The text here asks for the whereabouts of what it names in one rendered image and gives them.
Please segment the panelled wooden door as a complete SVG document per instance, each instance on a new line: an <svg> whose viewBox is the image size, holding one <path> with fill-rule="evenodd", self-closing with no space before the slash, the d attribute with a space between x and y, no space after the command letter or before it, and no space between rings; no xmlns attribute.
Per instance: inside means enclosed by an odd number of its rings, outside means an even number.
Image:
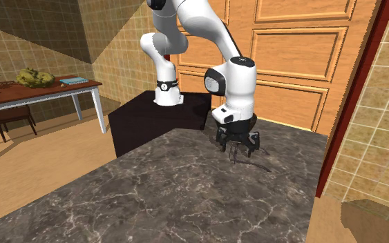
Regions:
<svg viewBox="0 0 389 243"><path fill-rule="evenodd" d="M329 135L381 0L208 1L256 63L256 115Z"/></svg>

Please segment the dark robot stand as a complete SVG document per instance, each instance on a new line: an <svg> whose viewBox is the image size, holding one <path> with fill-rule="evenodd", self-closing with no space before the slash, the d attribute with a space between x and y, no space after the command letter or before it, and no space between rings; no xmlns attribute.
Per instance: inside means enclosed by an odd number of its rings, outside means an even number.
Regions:
<svg viewBox="0 0 389 243"><path fill-rule="evenodd" d="M183 92L184 102L159 106L146 90L108 114L115 154L120 157L174 128L202 130L211 110L209 93Z"/></svg>

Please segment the brown wooden stool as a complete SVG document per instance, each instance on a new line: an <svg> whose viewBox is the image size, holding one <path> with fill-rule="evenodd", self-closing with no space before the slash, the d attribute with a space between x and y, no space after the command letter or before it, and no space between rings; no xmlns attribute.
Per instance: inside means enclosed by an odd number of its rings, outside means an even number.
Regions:
<svg viewBox="0 0 389 243"><path fill-rule="evenodd" d="M5 128L6 132L8 132L7 123L17 122L24 119L28 121L33 133L37 135L37 131L35 130L36 123L32 117L28 105L0 110L0 134L4 142L7 142L7 140L5 138L5 135L3 134L2 126Z"/></svg>

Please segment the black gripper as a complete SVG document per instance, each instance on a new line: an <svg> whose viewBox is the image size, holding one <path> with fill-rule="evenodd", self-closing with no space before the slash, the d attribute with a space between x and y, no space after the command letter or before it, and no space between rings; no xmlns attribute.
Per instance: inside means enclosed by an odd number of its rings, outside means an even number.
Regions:
<svg viewBox="0 0 389 243"><path fill-rule="evenodd" d="M216 141L220 144L222 148L222 152L226 151L227 146L227 136L232 134L245 134L249 133L252 128L254 127L255 123L257 121L257 116L254 113L250 119L246 120L240 120L240 121L234 121L230 122L228 124L220 124L217 123L217 133L216 133ZM249 133L247 137L247 156L251 157L251 154L255 150L260 149L260 133L259 132L253 132Z"/></svg>

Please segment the brown table with white legs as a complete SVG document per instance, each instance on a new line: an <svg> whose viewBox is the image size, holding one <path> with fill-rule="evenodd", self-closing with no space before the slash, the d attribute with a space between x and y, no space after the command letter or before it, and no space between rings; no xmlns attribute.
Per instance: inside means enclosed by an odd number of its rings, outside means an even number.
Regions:
<svg viewBox="0 0 389 243"><path fill-rule="evenodd" d="M0 84L0 110L62 97L72 97L77 116L79 120L82 120L82 110L79 104L78 94L90 93L93 98L101 132L106 133L106 125L104 123L98 90L98 86L102 85L102 83L89 79L88 82L67 85L65 88L61 87L60 79L72 77L74 75L56 77L54 84L50 88L27 88L21 84L7 82Z"/></svg>

